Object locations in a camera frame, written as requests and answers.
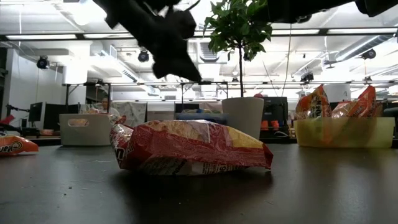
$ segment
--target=potted plant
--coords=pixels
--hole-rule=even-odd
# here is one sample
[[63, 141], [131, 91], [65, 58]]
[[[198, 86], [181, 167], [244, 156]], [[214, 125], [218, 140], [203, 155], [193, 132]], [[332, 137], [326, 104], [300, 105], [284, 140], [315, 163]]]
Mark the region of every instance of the potted plant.
[[239, 51], [241, 97], [223, 100], [223, 112], [228, 113], [228, 125], [254, 138], [259, 138], [264, 100], [243, 98], [243, 60], [251, 61], [265, 52], [261, 43], [271, 41], [272, 27], [267, 21], [255, 21], [254, 15], [267, 6], [267, 0], [222, 0], [211, 3], [213, 15], [206, 17], [205, 28], [211, 27], [209, 49], [214, 52]]

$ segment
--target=chip bag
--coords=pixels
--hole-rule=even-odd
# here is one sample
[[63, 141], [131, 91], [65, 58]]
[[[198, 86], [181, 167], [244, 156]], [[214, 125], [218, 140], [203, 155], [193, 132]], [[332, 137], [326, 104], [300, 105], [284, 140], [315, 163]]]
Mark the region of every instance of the chip bag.
[[331, 116], [331, 108], [328, 97], [320, 85], [308, 96], [303, 96], [296, 106], [296, 118], [325, 118]]
[[236, 129], [203, 120], [113, 126], [119, 167], [150, 175], [203, 175], [250, 166], [271, 168], [267, 146]]
[[38, 152], [39, 147], [35, 143], [19, 136], [0, 136], [0, 156], [12, 156], [21, 152]]
[[332, 111], [332, 118], [350, 117], [350, 118], [369, 118], [380, 115], [380, 106], [376, 105], [376, 89], [368, 86], [355, 101], [341, 102]]

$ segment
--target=white plant pot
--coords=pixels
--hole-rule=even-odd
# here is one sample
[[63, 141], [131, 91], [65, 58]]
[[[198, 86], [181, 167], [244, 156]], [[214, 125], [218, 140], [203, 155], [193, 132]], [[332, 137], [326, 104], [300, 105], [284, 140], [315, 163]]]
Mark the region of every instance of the white plant pot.
[[256, 97], [229, 98], [222, 102], [223, 113], [228, 114], [228, 126], [256, 139], [260, 138], [264, 100]]

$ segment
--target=yellow basket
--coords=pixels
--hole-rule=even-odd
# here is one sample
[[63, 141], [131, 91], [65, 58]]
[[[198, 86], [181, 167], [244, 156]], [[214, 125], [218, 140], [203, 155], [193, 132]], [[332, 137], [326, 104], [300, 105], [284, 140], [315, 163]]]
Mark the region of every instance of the yellow basket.
[[308, 147], [391, 147], [394, 118], [312, 118], [294, 121], [297, 143]]

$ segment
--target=table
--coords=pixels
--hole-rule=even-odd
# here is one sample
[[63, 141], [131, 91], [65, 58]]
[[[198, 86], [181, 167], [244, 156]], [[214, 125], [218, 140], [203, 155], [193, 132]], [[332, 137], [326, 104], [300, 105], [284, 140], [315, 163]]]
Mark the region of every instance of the table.
[[119, 170], [108, 147], [0, 158], [0, 223], [398, 223], [398, 153], [270, 144], [261, 168], [201, 177]]

